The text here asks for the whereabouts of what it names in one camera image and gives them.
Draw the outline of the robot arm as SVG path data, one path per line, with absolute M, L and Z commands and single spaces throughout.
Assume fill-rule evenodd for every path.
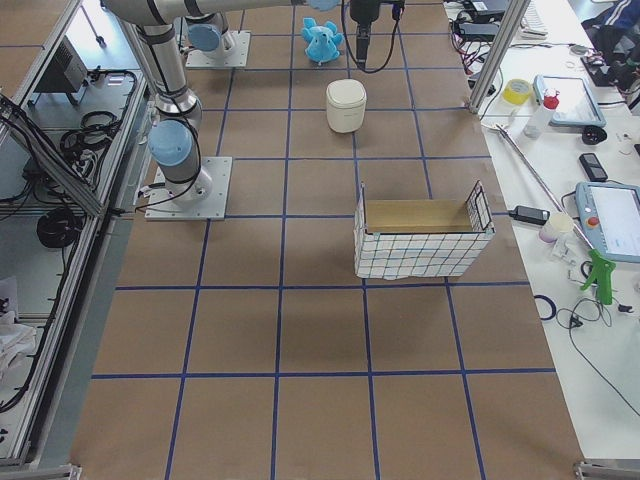
M 236 45 L 225 13 L 216 12 L 201 17 L 186 17 L 191 45 L 211 58 L 228 56 Z
M 286 6 L 286 1 L 107 1 L 106 8 L 116 17 L 135 28 L 143 59 L 150 68 L 147 80 L 157 88 L 156 106 L 167 118 L 188 119 L 195 112 L 201 119 L 199 98 L 187 86 L 186 74 L 175 38 L 174 21 L 185 18 L 209 25 L 211 20 L 224 18 L 230 11 Z M 344 45 L 356 67 L 365 74 L 371 27 L 378 20 L 381 1 L 306 1 L 306 6 L 318 11 L 338 7 L 342 16 L 349 15 L 356 24 L 355 43 L 350 44 L 346 25 L 336 27 L 328 22 L 317 25 L 311 18 L 303 20 L 301 35 L 307 42 L 305 54 L 319 64 L 339 57 Z

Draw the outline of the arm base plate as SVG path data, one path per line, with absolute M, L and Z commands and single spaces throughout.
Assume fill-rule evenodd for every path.
M 244 68 L 247 64 L 251 32 L 227 30 L 221 33 L 211 25 L 193 25 L 188 39 L 191 47 L 186 60 L 187 69 Z
M 187 182 L 153 189 L 145 209 L 149 221 L 224 220 L 233 159 L 203 157 L 193 186 Z

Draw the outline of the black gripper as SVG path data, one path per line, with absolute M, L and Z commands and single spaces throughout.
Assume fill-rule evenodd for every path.
M 366 68 L 370 44 L 371 24 L 378 20 L 383 4 L 391 5 L 391 17 L 399 21 L 404 13 L 403 1 L 392 0 L 351 0 L 349 3 L 350 18 L 359 23 L 356 31 L 355 63 L 359 69 Z

